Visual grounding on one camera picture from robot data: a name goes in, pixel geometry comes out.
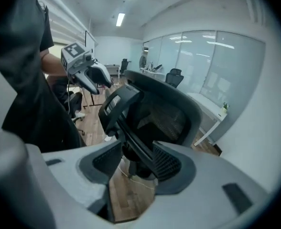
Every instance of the small plant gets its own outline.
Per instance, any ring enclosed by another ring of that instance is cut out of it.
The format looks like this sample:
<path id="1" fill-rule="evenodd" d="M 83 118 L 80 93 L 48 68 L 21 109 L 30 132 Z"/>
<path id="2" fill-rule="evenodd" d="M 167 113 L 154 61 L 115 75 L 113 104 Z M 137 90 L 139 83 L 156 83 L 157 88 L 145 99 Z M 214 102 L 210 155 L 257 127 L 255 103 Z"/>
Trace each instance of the small plant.
<path id="1" fill-rule="evenodd" d="M 230 105 L 228 105 L 226 102 L 223 103 L 223 107 L 228 110 L 228 108 L 230 107 Z"/>

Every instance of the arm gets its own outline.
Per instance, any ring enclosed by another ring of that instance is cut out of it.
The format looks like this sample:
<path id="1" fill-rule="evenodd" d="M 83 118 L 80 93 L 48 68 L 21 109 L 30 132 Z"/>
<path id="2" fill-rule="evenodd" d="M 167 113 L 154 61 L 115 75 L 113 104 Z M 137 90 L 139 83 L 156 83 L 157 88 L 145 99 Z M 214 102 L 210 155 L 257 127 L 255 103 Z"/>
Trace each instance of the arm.
<path id="1" fill-rule="evenodd" d="M 40 56 L 42 60 L 42 71 L 44 73 L 57 76 L 66 76 L 66 71 L 62 66 L 61 60 L 50 54 L 48 49 L 40 52 Z"/>

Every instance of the white table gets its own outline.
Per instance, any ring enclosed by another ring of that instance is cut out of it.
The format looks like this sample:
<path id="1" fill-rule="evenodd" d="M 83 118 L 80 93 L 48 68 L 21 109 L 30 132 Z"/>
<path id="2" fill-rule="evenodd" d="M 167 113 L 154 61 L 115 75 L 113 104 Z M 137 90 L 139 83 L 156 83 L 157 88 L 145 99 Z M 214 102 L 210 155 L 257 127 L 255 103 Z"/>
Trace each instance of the white table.
<path id="1" fill-rule="evenodd" d="M 206 132 L 203 137 L 195 143 L 195 146 L 197 146 L 204 139 L 206 139 L 217 128 L 217 126 L 219 126 L 219 124 L 225 119 L 227 114 L 223 113 L 220 107 L 218 107 L 208 98 L 204 97 L 202 94 L 187 93 L 187 95 L 195 102 L 197 102 L 197 104 L 205 114 L 207 114 L 211 119 L 216 120 L 216 123 L 212 126 L 212 128 L 209 129 L 208 132 Z"/>
<path id="2" fill-rule="evenodd" d="M 152 76 L 153 76 L 154 78 L 156 78 L 157 75 L 163 75 L 163 76 L 165 76 L 165 74 L 164 74 L 164 73 L 161 73 L 161 72 L 152 72 L 152 71 L 149 71 L 149 70 L 144 70 L 144 72 L 149 73 L 149 74 L 152 74 Z"/>
<path id="3" fill-rule="evenodd" d="M 119 72 L 120 72 L 121 66 L 118 64 L 106 64 L 105 66 L 107 69 L 114 69 L 114 68 L 118 69 L 118 81 L 119 81 Z"/>

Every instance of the wooden floor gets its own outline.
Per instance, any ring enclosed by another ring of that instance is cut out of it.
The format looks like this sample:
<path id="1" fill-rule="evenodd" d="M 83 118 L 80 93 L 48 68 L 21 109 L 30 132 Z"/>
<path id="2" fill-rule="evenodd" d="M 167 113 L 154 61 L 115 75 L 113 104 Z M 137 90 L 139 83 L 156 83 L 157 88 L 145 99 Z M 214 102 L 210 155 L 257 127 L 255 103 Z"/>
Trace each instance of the wooden floor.
<path id="1" fill-rule="evenodd" d="M 113 78 L 113 81 L 118 83 L 117 78 Z M 111 87 L 111 91 L 115 91 L 124 83 L 125 79 L 121 78 L 118 85 Z M 99 90 L 101 90 L 100 95 L 93 96 L 95 104 L 102 104 L 105 101 L 104 89 L 100 88 Z M 92 104 L 90 94 L 86 90 L 85 95 L 88 104 Z M 87 116 L 83 121 L 77 121 L 76 123 L 77 128 L 80 128 L 85 132 L 83 139 L 88 146 L 102 143 L 106 137 L 99 121 L 99 109 L 100 106 L 91 106 L 89 109 L 83 109 L 82 112 L 87 114 Z M 197 147 L 194 146 L 194 143 L 202 136 L 203 134 L 199 131 L 191 148 L 196 151 L 219 155 L 207 140 L 204 140 Z M 129 161 L 122 159 L 109 184 L 111 202 L 116 222 L 136 219 L 154 200 L 154 188 L 156 181 L 146 181 L 139 177 L 129 179 L 126 177 L 128 174 L 128 167 Z"/>

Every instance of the potted plant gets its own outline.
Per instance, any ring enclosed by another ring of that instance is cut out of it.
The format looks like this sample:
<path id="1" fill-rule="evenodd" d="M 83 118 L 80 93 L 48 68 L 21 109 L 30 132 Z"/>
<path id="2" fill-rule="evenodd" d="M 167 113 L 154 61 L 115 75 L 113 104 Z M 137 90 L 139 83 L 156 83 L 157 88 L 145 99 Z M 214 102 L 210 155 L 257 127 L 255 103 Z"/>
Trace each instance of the potted plant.
<path id="1" fill-rule="evenodd" d="M 224 102 L 224 103 L 223 103 L 223 107 L 222 107 L 222 109 L 221 109 L 221 110 L 222 110 L 222 112 L 223 112 L 223 113 L 225 113 L 225 114 L 226 114 L 226 113 L 227 113 L 228 108 L 229 108 L 229 105 L 228 105 L 226 102 Z"/>

